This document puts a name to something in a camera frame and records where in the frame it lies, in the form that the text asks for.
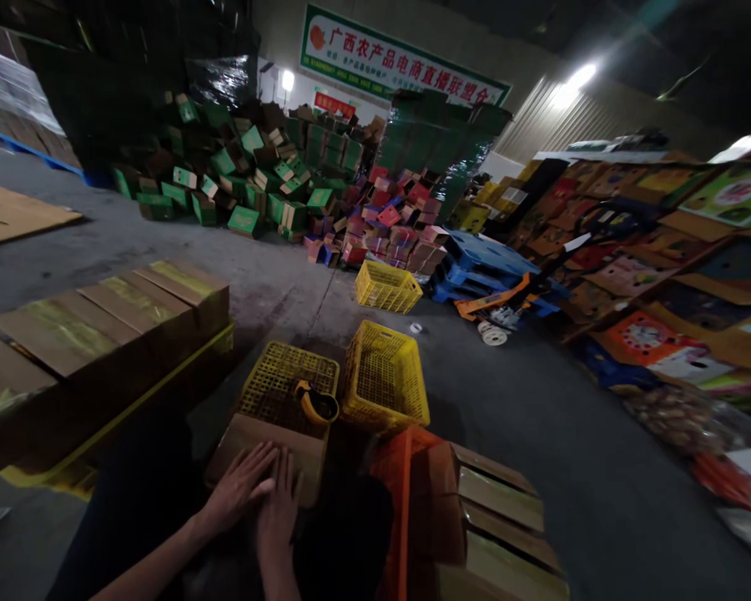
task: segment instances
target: human hand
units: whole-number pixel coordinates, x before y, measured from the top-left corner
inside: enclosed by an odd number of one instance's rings
[[[211,539],[228,530],[241,518],[244,508],[275,489],[275,480],[256,484],[278,457],[272,442],[260,442],[250,453],[241,451],[228,466],[209,501],[194,516],[199,536]]]
[[[292,488],[292,453],[282,448],[273,467],[275,490],[265,500],[256,524],[256,553],[262,569],[290,558],[292,531],[298,516],[298,500],[303,487],[303,472]]]

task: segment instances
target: green and white banner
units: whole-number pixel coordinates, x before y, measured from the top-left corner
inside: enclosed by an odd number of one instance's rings
[[[500,106],[511,88],[312,4],[306,7],[300,64],[381,98],[398,88],[435,89],[454,104]]]

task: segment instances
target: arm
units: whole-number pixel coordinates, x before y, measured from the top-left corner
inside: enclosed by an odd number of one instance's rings
[[[150,555],[93,597],[93,601],[156,599],[206,543],[239,521],[248,502],[275,488],[268,478],[256,486],[278,456],[271,442],[259,444],[247,457],[241,452],[212,492],[205,507]]]
[[[267,601],[300,601],[292,568],[292,531],[298,516],[303,474],[292,489],[292,455],[282,449],[275,464],[275,490],[261,508],[256,528],[256,552]]]

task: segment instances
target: dark clothing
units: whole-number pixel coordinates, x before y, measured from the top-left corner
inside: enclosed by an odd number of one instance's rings
[[[89,599],[203,506],[209,492],[192,462],[191,438],[184,419],[174,414],[139,416],[129,424],[101,467],[48,601]],[[295,578],[302,601],[373,599],[390,544],[392,512],[389,492],[372,477],[357,478],[332,496],[295,542]],[[227,542],[215,550],[227,548]],[[177,577],[160,598],[182,598],[180,580]],[[260,580],[252,579],[249,585],[251,598],[258,596],[256,589],[260,595]]]

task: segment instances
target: orange pallet jack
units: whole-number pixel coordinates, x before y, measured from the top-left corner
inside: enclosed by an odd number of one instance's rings
[[[566,242],[559,255],[538,274],[525,273],[520,283],[510,290],[475,300],[456,300],[454,305],[460,316],[479,322],[478,333],[485,344],[502,345],[517,331],[522,314],[551,289],[550,277],[579,249],[609,240],[623,241],[645,226],[648,222],[641,219],[639,211],[633,207],[611,200],[598,203],[579,218],[572,240]]]

